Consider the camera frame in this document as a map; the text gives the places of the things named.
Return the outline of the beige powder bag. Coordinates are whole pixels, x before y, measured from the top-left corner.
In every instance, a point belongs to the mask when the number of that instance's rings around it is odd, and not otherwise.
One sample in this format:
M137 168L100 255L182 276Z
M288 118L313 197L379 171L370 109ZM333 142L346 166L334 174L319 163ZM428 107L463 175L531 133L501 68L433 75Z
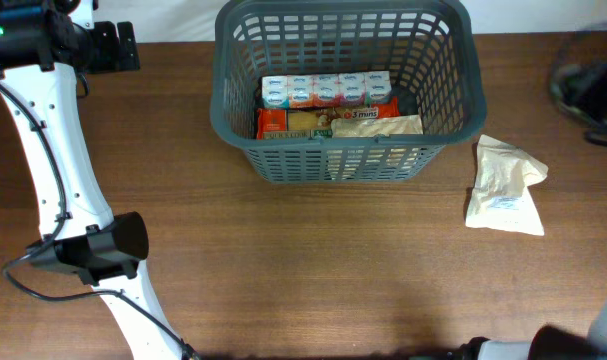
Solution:
M522 149L487 135L477 143L477 174L465 217L469 228L545 234L529 188L548 166Z

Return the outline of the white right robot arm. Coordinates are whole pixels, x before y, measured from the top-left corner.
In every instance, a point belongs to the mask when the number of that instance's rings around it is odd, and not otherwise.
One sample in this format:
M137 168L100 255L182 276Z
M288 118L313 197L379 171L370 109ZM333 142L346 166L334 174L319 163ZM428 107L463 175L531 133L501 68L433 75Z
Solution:
M589 125L584 139L607 147L607 62L554 68L550 93L562 111ZM607 359L607 299L585 337L546 325L529 342L478 337L461 346L457 359Z

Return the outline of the beige grain bag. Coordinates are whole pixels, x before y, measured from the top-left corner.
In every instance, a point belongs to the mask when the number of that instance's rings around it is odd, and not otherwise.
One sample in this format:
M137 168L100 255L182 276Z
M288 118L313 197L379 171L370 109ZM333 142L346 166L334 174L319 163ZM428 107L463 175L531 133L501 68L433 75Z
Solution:
M408 115L381 119L334 120L331 125L333 138L389 137L391 135L422 135L423 126L419 115ZM405 148L395 147L387 151L382 148L370 150L368 154L362 148L346 151L346 160L340 165L343 151L329 151L329 172L332 179L354 179L361 164L376 167L382 163L387 166L399 166L408 153Z

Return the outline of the tissue pocket pack bundle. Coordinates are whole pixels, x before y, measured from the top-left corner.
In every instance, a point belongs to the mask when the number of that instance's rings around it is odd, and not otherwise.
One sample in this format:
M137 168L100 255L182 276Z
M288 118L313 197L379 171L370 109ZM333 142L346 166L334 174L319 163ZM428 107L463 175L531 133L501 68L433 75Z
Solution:
M391 95L388 71L274 75L261 79L263 106L271 109L385 104Z

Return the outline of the orange spaghetti packet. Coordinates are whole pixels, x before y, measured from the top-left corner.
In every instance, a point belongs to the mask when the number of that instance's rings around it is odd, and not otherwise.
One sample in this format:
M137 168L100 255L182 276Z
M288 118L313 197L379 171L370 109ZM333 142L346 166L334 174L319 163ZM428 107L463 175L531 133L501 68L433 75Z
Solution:
M259 109L257 111L258 140L280 138L331 138L334 120L371 120L401 115L397 98L390 103L331 107L307 110Z

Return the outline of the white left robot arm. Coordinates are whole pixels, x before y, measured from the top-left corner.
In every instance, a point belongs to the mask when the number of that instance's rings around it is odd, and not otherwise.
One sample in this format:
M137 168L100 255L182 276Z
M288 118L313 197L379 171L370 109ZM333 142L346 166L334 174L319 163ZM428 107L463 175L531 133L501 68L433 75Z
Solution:
M96 180L78 100L91 74L140 67L129 22L97 22L94 1L0 0L0 95L23 146L39 211L39 239L21 264L77 276L101 298L137 359L193 359L167 321L148 269L140 214L112 212Z

